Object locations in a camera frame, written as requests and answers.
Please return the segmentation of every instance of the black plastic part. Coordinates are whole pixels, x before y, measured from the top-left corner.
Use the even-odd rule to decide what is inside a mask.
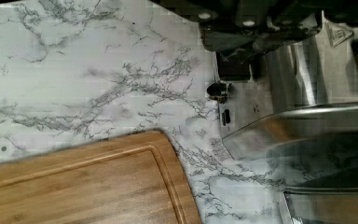
[[[225,115],[225,121],[226,121],[226,124],[230,123],[231,122],[231,117],[229,115],[229,110],[225,110],[225,112],[223,112],[223,114]]]
[[[358,26],[358,1],[345,1],[337,7],[326,8],[324,15],[335,23],[345,22],[349,26]]]
[[[249,50],[234,51],[230,56],[216,53],[219,78],[224,81],[246,81],[251,78]]]
[[[208,2],[204,0],[151,0],[152,2],[167,8],[169,11],[195,22],[204,22],[216,19],[221,8],[219,0],[210,0]],[[208,13],[211,17],[208,19],[202,19],[199,17],[201,13]]]
[[[221,104],[223,104],[227,98],[227,85],[223,83],[214,83],[208,89],[206,89],[206,92],[209,94],[209,98],[211,100],[215,100]]]
[[[271,11],[272,22],[276,26],[296,26],[309,15],[316,13],[317,7],[307,5],[308,1],[280,1]]]
[[[200,24],[202,44],[209,51],[220,52],[239,48],[254,41],[257,33],[255,29],[242,29],[225,18]]]
[[[245,21],[253,21],[255,25],[248,25],[248,27],[262,28],[266,26],[269,8],[275,3],[276,0],[240,0],[235,23],[237,26],[242,27],[246,26],[243,24]]]

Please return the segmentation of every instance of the wooden cutting board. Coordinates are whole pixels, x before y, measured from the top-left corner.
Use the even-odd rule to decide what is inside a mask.
[[[140,133],[0,166],[0,223],[200,223],[162,133]]]

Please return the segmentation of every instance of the white marble surface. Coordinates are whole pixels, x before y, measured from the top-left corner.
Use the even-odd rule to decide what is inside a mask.
[[[273,190],[289,168],[234,161],[218,133],[212,53],[198,25],[145,0],[0,6],[0,162],[159,129],[204,223],[281,223]],[[307,179],[321,170],[290,172]]]

